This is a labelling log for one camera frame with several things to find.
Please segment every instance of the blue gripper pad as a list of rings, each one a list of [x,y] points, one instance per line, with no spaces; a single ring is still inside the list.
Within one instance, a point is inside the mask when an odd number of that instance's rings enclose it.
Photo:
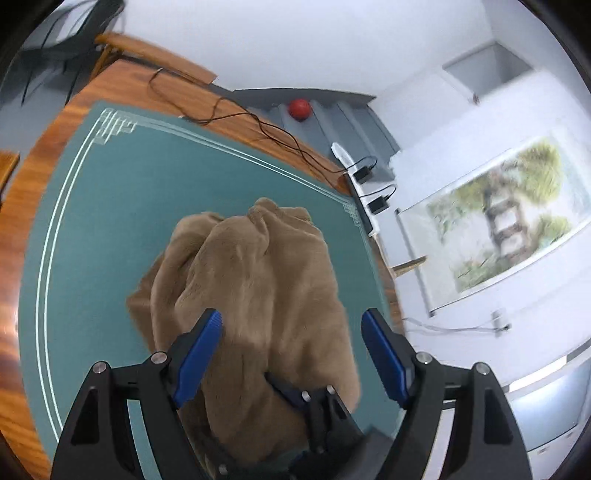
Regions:
[[[191,400],[199,388],[222,337],[222,315],[217,310],[207,309],[191,333],[195,330],[200,333],[178,369],[177,388],[173,395],[177,408]]]
[[[409,363],[410,357],[405,359],[406,365],[398,357],[393,345],[397,334],[389,328],[379,311],[369,309],[361,317],[361,336],[388,398],[404,408],[410,399],[408,389],[414,381],[414,368]]]

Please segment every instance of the power adapter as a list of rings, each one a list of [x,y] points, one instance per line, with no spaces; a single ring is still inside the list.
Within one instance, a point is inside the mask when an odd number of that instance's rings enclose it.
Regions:
[[[371,213],[373,213],[374,215],[376,215],[379,212],[383,212],[386,208],[389,207],[388,198],[389,197],[384,197],[384,196],[380,195],[375,200],[372,200],[371,202],[369,202],[368,203],[369,211]]]
[[[353,173],[353,178],[359,184],[365,183],[373,176],[373,174],[371,173],[372,168],[373,167],[368,167],[367,165],[364,165],[355,173]]]

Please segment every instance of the white cable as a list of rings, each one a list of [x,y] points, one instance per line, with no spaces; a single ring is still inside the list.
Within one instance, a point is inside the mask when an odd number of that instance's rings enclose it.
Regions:
[[[419,327],[422,327],[426,330],[430,330],[432,332],[436,332],[437,334],[444,334],[444,335],[449,334],[449,333],[464,333],[464,332],[498,333],[498,332],[507,331],[511,328],[511,326],[509,324],[507,324],[503,327],[495,327],[495,328],[489,328],[489,327],[482,326],[482,325],[486,325],[487,323],[491,323],[494,320],[489,320],[487,322],[481,323],[480,325],[477,325],[474,327],[463,327],[463,328],[443,328],[443,327],[438,327],[436,325],[428,325],[426,323],[419,322],[418,320],[415,320],[414,318],[411,318],[411,317],[403,318],[402,321],[403,322],[410,322],[410,323],[417,325]],[[409,330],[409,331],[418,332],[418,333],[426,333],[426,332],[421,332],[421,330]]]

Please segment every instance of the black cable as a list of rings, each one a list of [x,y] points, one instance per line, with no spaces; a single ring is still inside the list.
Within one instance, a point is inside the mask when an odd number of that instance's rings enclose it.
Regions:
[[[336,188],[336,186],[326,177],[326,175],[324,175],[324,173],[319,169],[319,167],[322,168],[322,169],[324,169],[324,170],[326,170],[329,173],[336,174],[336,173],[344,173],[344,172],[348,171],[351,167],[354,167],[355,165],[359,164],[361,161],[365,160],[366,158],[374,158],[374,160],[375,160],[374,161],[374,164],[370,168],[374,168],[377,165],[377,163],[378,163],[378,159],[374,155],[366,155],[365,157],[361,158],[360,160],[358,160],[357,162],[353,163],[349,167],[342,168],[340,170],[331,170],[330,168],[325,167],[321,162],[319,162],[318,159],[316,159],[312,154],[310,154],[309,152],[306,152],[306,151],[302,150],[302,148],[300,147],[300,143],[297,141],[297,138],[294,137],[287,130],[285,130],[284,128],[278,127],[277,125],[274,125],[274,124],[271,124],[271,123],[268,123],[268,122],[265,122],[265,121],[261,120],[258,117],[258,115],[256,115],[255,113],[252,113],[252,112],[248,111],[245,107],[243,107],[242,105],[240,105],[239,103],[237,103],[235,100],[233,100],[231,98],[227,98],[227,97],[220,97],[220,98],[217,99],[216,103],[213,106],[213,111],[212,111],[212,114],[211,114],[210,118],[207,118],[207,119],[195,118],[192,115],[190,115],[186,110],[184,110],[180,105],[178,105],[175,102],[173,102],[165,94],[163,94],[161,91],[159,91],[158,89],[156,89],[154,87],[154,85],[153,85],[154,80],[158,77],[158,75],[163,70],[168,71],[167,69],[160,68],[160,69],[156,70],[156,72],[154,72],[154,74],[150,77],[150,79],[148,81],[148,87],[154,93],[156,93],[161,99],[165,100],[168,104],[172,105],[178,111],[180,111],[185,118],[187,118],[188,120],[192,121],[195,124],[206,126],[206,125],[209,125],[213,121],[222,120],[222,119],[230,118],[230,117],[233,117],[233,116],[248,115],[248,116],[254,118],[257,121],[258,126],[259,126],[259,130],[261,131],[261,133],[263,135],[265,135],[266,138],[268,138],[269,140],[272,140],[273,142],[275,142],[276,144],[278,144],[278,145],[280,145],[282,147],[287,147],[287,148],[290,148],[292,150],[295,150],[295,151],[299,152],[300,156],[302,157],[302,160],[310,168],[313,168],[315,171],[317,171],[327,181],[327,183],[330,186],[332,186],[333,188]],[[168,72],[169,73],[175,73],[175,74],[179,75],[182,79],[184,79],[184,80],[186,80],[186,81],[188,81],[190,83],[193,83],[193,84],[196,83],[194,79],[189,78],[189,77],[187,77],[185,75],[178,74],[177,72],[170,72],[170,71],[168,71]],[[219,104],[223,100],[226,100],[228,102],[234,103],[236,106],[238,106],[239,108],[243,109],[244,111],[243,112],[237,112],[237,113],[230,113],[229,115],[215,116],[216,111],[217,111],[217,107],[219,106]],[[276,137],[271,136],[271,134],[263,128],[263,125],[266,125],[268,127],[273,127],[275,129],[280,130],[280,131],[286,133],[287,135],[289,135],[291,137],[291,139],[295,142],[295,147],[293,145],[287,144],[287,143],[279,140]],[[308,157],[310,157],[316,163],[316,165],[314,165],[311,162],[309,162],[306,159],[306,155]]]
[[[344,168],[343,169],[343,172],[349,170],[350,168],[353,168],[355,165],[357,165],[358,163],[361,163],[366,158],[373,158],[374,159],[374,164],[371,165],[370,167],[368,167],[370,170],[372,170],[378,164],[378,157],[376,157],[375,155],[366,155],[363,158],[361,158],[360,160],[358,160],[355,163],[353,163],[350,167]]]
[[[375,192],[366,193],[365,195],[359,195],[359,198],[361,199],[363,197],[369,197],[370,195],[375,195],[376,193],[383,192],[385,189],[389,189],[390,187],[394,187],[394,191],[392,193],[390,193],[390,195],[388,195],[385,198],[386,200],[388,200],[392,195],[394,195],[394,192],[396,192],[397,187],[396,187],[396,184],[394,184],[394,183],[391,183],[390,185],[386,185],[383,189],[376,190]]]

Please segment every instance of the wooden table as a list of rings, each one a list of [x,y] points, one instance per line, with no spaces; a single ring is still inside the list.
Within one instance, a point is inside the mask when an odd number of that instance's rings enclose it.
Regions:
[[[51,173],[64,147],[78,126],[82,123],[91,106],[97,100],[132,105],[163,113],[179,114],[174,106],[160,99],[150,91],[147,82],[154,70],[128,61],[119,60],[91,81],[63,109],[37,141],[24,161],[11,186],[0,214],[0,432],[6,438],[23,467],[35,479],[47,479],[50,463],[41,446],[27,398],[22,385],[18,350],[18,300],[27,249],[29,231],[33,225],[37,205],[47,187]],[[154,83],[158,90],[165,92],[176,104],[196,118],[209,118],[218,95],[187,83],[186,81],[162,74]],[[239,112],[236,105],[223,101],[217,113],[227,115]],[[207,128],[257,148],[275,158],[285,161],[299,170],[332,185],[349,194],[344,179],[338,174],[324,172],[325,180],[316,170],[310,168],[300,154],[281,147],[264,137],[254,118],[246,115],[216,121]],[[275,136],[284,142],[290,138],[278,131]],[[328,159],[304,146],[318,162],[334,170]],[[388,281],[388,273],[381,265],[382,278]],[[386,285],[387,292],[393,288]],[[395,297],[391,301],[393,309]]]

